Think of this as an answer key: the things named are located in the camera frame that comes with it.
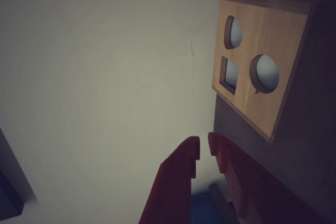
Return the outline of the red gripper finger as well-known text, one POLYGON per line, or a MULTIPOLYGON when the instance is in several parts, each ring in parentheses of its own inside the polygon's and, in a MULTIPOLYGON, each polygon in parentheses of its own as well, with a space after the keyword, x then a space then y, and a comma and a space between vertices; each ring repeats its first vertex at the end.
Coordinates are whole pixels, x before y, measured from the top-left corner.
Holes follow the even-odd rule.
POLYGON ((208 143, 243 223, 327 223, 231 140, 210 132, 208 143))
POLYGON ((196 178, 200 138, 185 139, 160 165, 139 223, 189 223, 191 180, 196 178))

